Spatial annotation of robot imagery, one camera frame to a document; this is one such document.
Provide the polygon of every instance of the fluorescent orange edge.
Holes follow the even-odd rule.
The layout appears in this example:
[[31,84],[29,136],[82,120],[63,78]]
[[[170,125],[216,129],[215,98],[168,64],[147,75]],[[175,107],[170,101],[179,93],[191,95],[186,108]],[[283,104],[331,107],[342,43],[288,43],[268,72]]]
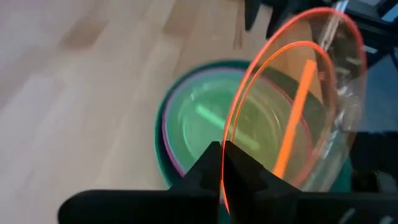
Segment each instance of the fluorescent orange edge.
[[[260,52],[255,56],[254,60],[252,61],[252,63],[249,65],[248,69],[246,70],[246,73],[243,77],[243,79],[241,80],[241,83],[239,84],[239,88],[236,91],[236,94],[234,96],[234,99],[232,101],[231,104],[231,110],[228,112],[228,116],[226,119],[226,123],[224,126],[224,134],[223,134],[223,140],[221,143],[221,147],[222,147],[222,158],[221,158],[221,189],[223,191],[223,196],[224,196],[224,202],[225,202],[225,207],[229,213],[229,207],[228,207],[228,200],[225,194],[225,188],[224,188],[224,153],[225,153],[225,142],[226,142],[226,138],[228,137],[228,129],[229,126],[231,124],[231,120],[232,120],[232,116],[234,113],[234,109],[236,107],[236,104],[239,101],[239,97],[244,89],[245,83],[248,81],[250,74],[252,74],[252,71],[254,70],[255,66],[257,65],[257,63],[260,61],[260,58],[264,55],[264,52],[267,50],[267,48],[270,46],[271,43],[273,43],[273,41],[281,35],[281,33],[283,33],[283,31],[285,31],[288,27],[290,27],[293,23],[297,22],[298,20],[306,17],[306,16],[313,16],[315,14],[336,14],[339,15],[340,17],[343,18],[343,20],[348,24],[348,27],[351,28],[351,30],[353,30],[354,32],[354,37],[356,39],[356,43],[358,45],[358,55],[361,59],[362,66],[361,66],[361,74],[365,75],[365,71],[366,71],[366,57],[364,52],[361,50],[361,48],[363,47],[363,39],[361,37],[361,34],[359,33],[358,27],[355,25],[355,23],[345,14],[343,14],[342,12],[336,11],[332,8],[328,8],[328,7],[318,7],[318,8],[313,8],[310,10],[307,10],[305,12],[302,12],[301,14],[293,17],[291,20],[289,20],[287,23],[285,23],[262,47],[262,49],[260,50]],[[362,82],[362,86],[365,86],[366,84],[366,79],[363,79]],[[311,162],[309,162],[304,170],[309,173],[311,170],[311,167],[315,164],[315,160],[316,158],[314,158]]]
[[312,82],[313,75],[315,73],[315,69],[317,67],[317,63],[313,60],[307,60],[304,65],[304,71],[302,73],[300,79],[300,85],[298,86],[297,94],[294,99],[292,112],[289,117],[289,122],[286,126],[286,131],[284,135],[284,139],[282,141],[282,146],[279,150],[279,155],[274,166],[272,173],[279,178],[283,178],[285,174],[285,170],[287,167],[287,163],[290,158],[290,153],[292,152],[292,146],[294,137],[296,135],[295,130],[296,126],[300,121],[302,116],[302,111],[304,108],[305,99],[308,94],[308,90],[310,89],[310,85]]

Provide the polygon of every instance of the wooden floor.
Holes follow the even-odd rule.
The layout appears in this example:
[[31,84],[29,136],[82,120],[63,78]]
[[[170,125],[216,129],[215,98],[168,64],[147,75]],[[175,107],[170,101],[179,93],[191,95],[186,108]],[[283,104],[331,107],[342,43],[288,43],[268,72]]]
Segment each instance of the wooden floor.
[[0,222],[55,223],[86,189],[164,189],[154,118],[168,87],[211,60],[252,60],[262,7],[238,0],[0,0]]

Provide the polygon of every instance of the green plate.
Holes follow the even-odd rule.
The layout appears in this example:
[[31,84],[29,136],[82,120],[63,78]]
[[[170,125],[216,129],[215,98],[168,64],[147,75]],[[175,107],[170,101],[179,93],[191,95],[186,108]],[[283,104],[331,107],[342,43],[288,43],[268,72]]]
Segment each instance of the green plate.
[[[176,169],[185,174],[210,142],[220,141],[225,117],[244,70],[210,68],[193,74],[171,94],[164,112],[165,146]],[[235,143],[267,169],[272,169],[290,114],[291,100],[270,80],[257,82],[242,114],[256,123],[239,126]],[[294,142],[293,174],[311,148],[309,130],[300,123]]]

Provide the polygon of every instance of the orange stripe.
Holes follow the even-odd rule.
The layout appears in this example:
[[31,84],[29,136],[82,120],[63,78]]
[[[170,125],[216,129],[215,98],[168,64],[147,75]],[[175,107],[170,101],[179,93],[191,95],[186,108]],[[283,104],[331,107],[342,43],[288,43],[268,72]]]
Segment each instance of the orange stripe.
[[290,153],[292,152],[292,146],[294,137],[296,135],[296,126],[300,122],[302,111],[304,108],[305,99],[307,97],[308,90],[310,89],[311,81],[317,68],[317,63],[313,60],[307,60],[304,66],[304,71],[300,79],[300,85],[294,99],[292,112],[290,114],[289,122],[287,123],[284,140],[279,150],[278,159],[274,166],[272,173],[279,178],[283,178],[287,163],[289,162]]

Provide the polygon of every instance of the dark object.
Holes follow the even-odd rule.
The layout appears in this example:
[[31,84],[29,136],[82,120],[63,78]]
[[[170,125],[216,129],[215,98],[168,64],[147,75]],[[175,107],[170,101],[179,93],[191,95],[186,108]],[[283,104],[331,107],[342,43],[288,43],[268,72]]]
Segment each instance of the dark object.
[[[262,4],[273,8],[266,38],[270,38],[291,15],[314,7],[332,7],[336,0],[245,0],[245,29],[251,30]],[[384,0],[377,6],[350,0],[345,13],[355,21],[361,32],[367,51],[368,67],[371,67],[398,46],[398,22],[386,22],[381,17],[396,4],[396,0]]]
[[[60,223],[217,223],[221,146],[211,143],[167,191],[90,190],[68,199]],[[232,223],[394,223],[398,195],[304,193],[226,143],[224,183]]]

